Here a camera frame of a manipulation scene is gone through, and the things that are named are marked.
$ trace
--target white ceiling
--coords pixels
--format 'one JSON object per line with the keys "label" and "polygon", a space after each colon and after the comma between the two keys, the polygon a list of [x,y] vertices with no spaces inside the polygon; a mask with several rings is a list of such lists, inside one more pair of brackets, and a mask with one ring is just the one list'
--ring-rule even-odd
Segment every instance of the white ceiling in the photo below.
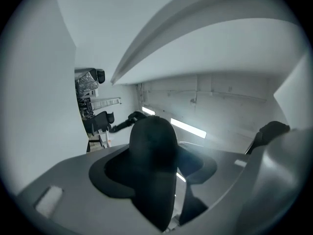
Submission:
{"label": "white ceiling", "polygon": [[[225,16],[225,7],[220,6],[221,1],[224,0],[216,0],[215,8],[224,8],[224,10],[208,11],[211,13],[209,17],[212,22],[204,23],[212,25],[201,26],[199,29],[196,29],[197,27],[187,29],[182,33],[185,35],[177,34],[175,36],[177,39],[173,37],[169,40],[170,43],[166,44],[166,41],[163,41],[156,51],[148,50],[145,46],[141,51],[142,43],[154,32],[151,31],[151,35],[146,33],[146,39],[143,37],[142,42],[136,43],[136,40],[138,36],[143,36],[141,33],[152,19],[161,25],[160,17],[164,16],[166,11],[171,10],[173,13],[171,15],[168,12],[167,17],[170,18],[184,7],[187,8],[191,4],[204,0],[57,1],[65,24],[77,47],[76,66],[104,69],[107,81],[112,78],[115,71],[124,69],[125,73],[131,69],[125,75],[122,73],[123,76],[117,83],[137,83],[194,71],[249,70],[280,73],[285,69],[291,69],[291,66],[298,61],[299,52],[303,49],[299,39],[299,28],[296,25],[267,19],[233,20],[234,13],[227,10],[228,14]],[[173,3],[172,7],[168,7],[169,10],[165,9],[163,15],[160,15],[159,12],[167,8],[165,6],[172,1],[177,3]],[[283,14],[279,3],[278,5],[272,3],[276,0],[255,0],[257,4],[251,1],[247,0],[251,6],[243,3],[237,4],[235,19],[250,18],[253,11],[262,11],[256,16],[261,18],[275,18],[276,15],[281,17]],[[227,6],[231,7],[232,1],[228,1]],[[289,20],[286,15],[282,17],[282,20]],[[214,24],[214,21],[227,22]],[[175,27],[182,29],[180,22],[176,23]],[[138,57],[137,54],[144,51],[147,54]],[[126,54],[129,54],[128,57],[135,55],[135,59],[130,59],[128,65],[123,64]]]}
{"label": "white ceiling", "polygon": [[240,19],[209,25],[158,49],[117,83],[190,73],[247,71],[264,75],[290,72],[306,42],[301,29],[273,19]]}

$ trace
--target ladder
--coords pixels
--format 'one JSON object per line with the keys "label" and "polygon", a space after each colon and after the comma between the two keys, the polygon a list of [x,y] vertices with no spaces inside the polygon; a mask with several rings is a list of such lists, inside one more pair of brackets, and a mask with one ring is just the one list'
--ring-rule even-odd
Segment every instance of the ladder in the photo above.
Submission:
{"label": "ladder", "polygon": [[92,99],[90,103],[93,111],[111,105],[122,104],[120,97]]}

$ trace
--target white wall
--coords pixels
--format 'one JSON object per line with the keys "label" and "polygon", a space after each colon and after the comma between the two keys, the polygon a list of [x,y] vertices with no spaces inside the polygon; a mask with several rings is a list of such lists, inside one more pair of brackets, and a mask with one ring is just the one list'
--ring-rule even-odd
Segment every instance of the white wall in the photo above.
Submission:
{"label": "white wall", "polygon": [[243,74],[176,77],[144,83],[144,103],[160,117],[207,132],[202,139],[175,127],[179,141],[244,153],[265,124],[287,123],[273,98],[277,83],[278,79]]}
{"label": "white wall", "polygon": [[312,50],[308,49],[293,72],[274,94],[292,129],[305,129],[313,126],[312,67]]}
{"label": "white wall", "polygon": [[56,0],[25,0],[3,32],[0,167],[13,194],[56,163],[86,153],[75,50]]}
{"label": "white wall", "polygon": [[[99,98],[109,98],[109,97],[121,97],[121,105],[112,105],[99,110],[95,110],[95,114],[99,114],[102,111],[108,113],[114,112],[114,123],[111,126],[118,125],[124,122],[128,116],[134,111],[139,110],[139,101],[136,93],[135,85],[123,86],[114,85],[112,86],[109,81],[104,82],[98,88]],[[110,138],[113,146],[120,144],[129,143],[129,138],[131,135],[132,126],[125,128],[117,133],[110,133]]]}

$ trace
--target black object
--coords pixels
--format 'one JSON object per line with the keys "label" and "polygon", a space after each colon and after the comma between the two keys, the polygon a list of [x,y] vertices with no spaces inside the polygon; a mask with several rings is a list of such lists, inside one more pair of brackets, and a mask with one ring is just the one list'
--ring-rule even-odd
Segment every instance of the black object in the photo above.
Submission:
{"label": "black object", "polygon": [[104,70],[97,70],[98,83],[102,84],[106,80]]}
{"label": "black object", "polygon": [[290,130],[289,125],[285,125],[278,121],[269,122],[267,125],[262,127],[259,132],[255,135],[251,147],[248,149],[246,154],[251,154],[253,149],[262,145],[268,145],[274,138],[287,133]]}
{"label": "black object", "polygon": [[[178,146],[174,129],[167,120],[135,112],[122,126],[134,121],[129,148],[96,161],[89,170],[89,178],[109,197],[131,198],[151,223],[165,231],[174,208],[177,168],[192,183],[200,184],[215,173],[217,166],[208,158],[206,164],[210,169],[203,170],[203,159]],[[207,209],[192,195],[192,183],[185,196],[183,223]]]}
{"label": "black object", "polygon": [[111,125],[114,123],[114,113],[108,114],[107,112],[101,112],[95,117],[87,120],[83,120],[83,124],[87,133],[94,134],[97,130],[107,131],[111,129]]}

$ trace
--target ceiling light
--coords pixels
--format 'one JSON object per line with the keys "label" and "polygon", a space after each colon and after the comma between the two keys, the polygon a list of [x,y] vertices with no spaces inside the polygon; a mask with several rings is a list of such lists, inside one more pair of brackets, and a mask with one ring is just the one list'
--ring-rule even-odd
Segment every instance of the ceiling light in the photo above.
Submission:
{"label": "ceiling light", "polygon": [[176,175],[181,179],[183,180],[184,182],[186,182],[185,178],[183,176],[181,176],[178,172],[176,172]]}
{"label": "ceiling light", "polygon": [[171,124],[205,139],[206,132],[171,118]]}
{"label": "ceiling light", "polygon": [[147,109],[147,108],[145,108],[145,107],[143,107],[143,106],[142,106],[142,110],[143,110],[144,112],[150,114],[150,115],[155,115],[155,114],[156,114],[154,111],[151,111],[151,110],[149,110],[149,109]]}

